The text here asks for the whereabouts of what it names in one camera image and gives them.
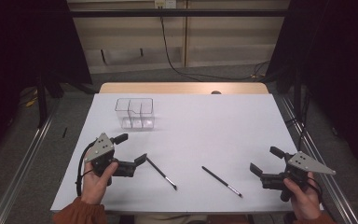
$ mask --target black pen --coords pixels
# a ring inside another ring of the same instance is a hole
[[[177,187],[175,184],[173,184],[173,182],[164,174],[162,173],[162,171],[159,170],[159,168],[157,167],[157,165],[155,165],[155,163],[153,163],[149,158],[147,158],[147,161],[150,162],[150,164],[152,164],[152,166],[162,175],[162,177],[164,177],[166,180],[168,180],[168,182],[170,182],[170,184],[173,186],[173,188],[175,190],[177,190]]]
[[[226,185],[226,187],[228,187],[229,189],[231,189],[232,191],[234,191],[234,193],[236,193],[238,196],[242,197],[242,194],[239,193],[236,189],[232,188],[228,183],[226,183],[224,180],[220,179],[219,176],[215,175],[214,173],[212,173],[210,170],[208,170],[205,166],[202,166],[202,169],[204,169],[204,171],[208,172],[208,174],[212,175],[214,178],[216,178],[218,181],[220,181],[220,183]]]

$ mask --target clear plastic container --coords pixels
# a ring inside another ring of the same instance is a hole
[[[154,112],[151,98],[120,98],[116,114],[123,129],[153,129]]]

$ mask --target human hand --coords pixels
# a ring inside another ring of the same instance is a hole
[[[313,173],[309,172],[308,177],[313,179]],[[283,183],[294,193],[291,203],[298,220],[312,220],[322,214],[319,207],[318,193],[314,189],[309,187],[301,189],[293,180],[288,178],[285,178]],[[309,179],[308,183],[316,188],[313,180]]]
[[[91,162],[84,164],[84,184],[81,201],[88,204],[100,204],[106,192],[106,185],[110,177],[118,168],[117,162],[112,162],[106,167],[101,177],[92,172]]]

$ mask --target wire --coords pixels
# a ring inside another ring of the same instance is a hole
[[[306,131],[306,126],[307,126],[307,115],[308,115],[308,109],[310,107],[310,91],[308,90],[308,88],[306,88],[306,92],[305,92],[305,96],[304,96],[304,104],[303,107],[301,109],[301,117],[302,117],[302,127],[301,128],[301,133],[300,136],[298,138],[298,151],[301,150],[301,139],[304,136],[304,132]]]
[[[333,214],[331,213],[330,209],[327,207],[327,205],[325,204],[324,202],[324,198],[323,198],[323,189],[321,187],[321,185],[319,184],[318,181],[316,181],[315,179],[313,178],[310,178],[308,177],[308,179],[312,180],[313,182],[316,183],[316,185],[318,186],[318,188],[315,188],[315,186],[313,186],[312,184],[310,184],[308,181],[307,181],[307,185],[308,187],[312,188],[313,190],[316,191],[316,193],[318,194],[318,198],[319,198],[319,202],[321,202],[322,206],[324,207],[324,210],[327,212],[327,214],[333,219],[334,222],[337,223],[337,221],[334,219],[333,217]]]
[[[263,62],[263,63],[258,63],[257,65],[255,65],[255,68],[254,68],[254,76],[255,76],[255,79],[257,78],[257,73],[258,73],[258,71],[263,67],[263,65],[264,64],[267,64],[267,63],[269,63],[270,61],[265,61],[265,62]]]
[[[286,120],[284,123],[287,125],[286,127],[288,128],[288,127],[292,126],[296,122],[297,122],[297,119],[289,119],[289,120]]]
[[[88,174],[88,173],[91,172],[91,171],[94,171],[94,169],[87,171],[87,172],[84,173],[81,177],[84,177],[86,174]]]
[[[183,73],[183,72],[180,72],[178,70],[176,70],[172,63],[171,63],[171,58],[170,58],[170,55],[168,54],[168,47],[167,47],[167,39],[165,37],[165,26],[164,26],[164,19],[162,17],[160,17],[160,21],[161,21],[161,28],[162,28],[162,35],[163,35],[163,38],[164,38],[164,45],[165,45],[165,53],[167,55],[167,59],[168,59],[168,64],[170,65],[171,69],[173,71],[175,71],[178,75],[182,76],[182,77],[188,77],[188,78],[191,78],[193,80],[196,80],[198,82],[202,82],[202,80],[198,79],[198,78],[195,78],[195,77],[192,77],[192,76],[198,76],[198,77],[212,77],[212,78],[220,78],[220,79],[226,79],[226,80],[233,80],[233,81],[243,81],[243,80],[246,80],[246,79],[249,79],[251,77],[253,77],[254,75],[250,75],[248,77],[217,77],[217,76],[209,76],[209,75],[204,75],[204,74],[197,74],[197,73]],[[269,61],[266,61],[266,62],[263,62],[263,63],[259,63],[257,64],[256,66],[260,65],[260,64],[264,64],[264,63],[269,63]]]
[[[81,196],[81,180],[83,178],[84,175],[86,175],[89,171],[87,171],[85,174],[81,174],[81,167],[82,167],[82,164],[83,164],[83,160],[84,160],[84,157],[86,156],[86,153],[87,151],[89,151],[89,149],[94,146],[95,142],[97,140],[93,141],[92,143],[90,143],[83,151],[83,153],[81,154],[81,157],[80,157],[80,161],[79,161],[79,165],[78,165],[78,168],[77,168],[77,180],[75,182],[76,184],[76,192],[77,192],[77,196]]]
[[[275,220],[274,220],[274,217],[272,216],[272,214],[269,214],[269,217],[270,217],[271,220],[272,220],[272,224],[275,224]]]

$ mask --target black curtain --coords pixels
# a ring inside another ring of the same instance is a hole
[[[66,1],[0,1],[0,137],[14,118],[20,91],[40,76],[62,81],[53,74],[91,83]]]
[[[358,159],[358,1],[291,1],[267,77],[286,92],[298,71]]]

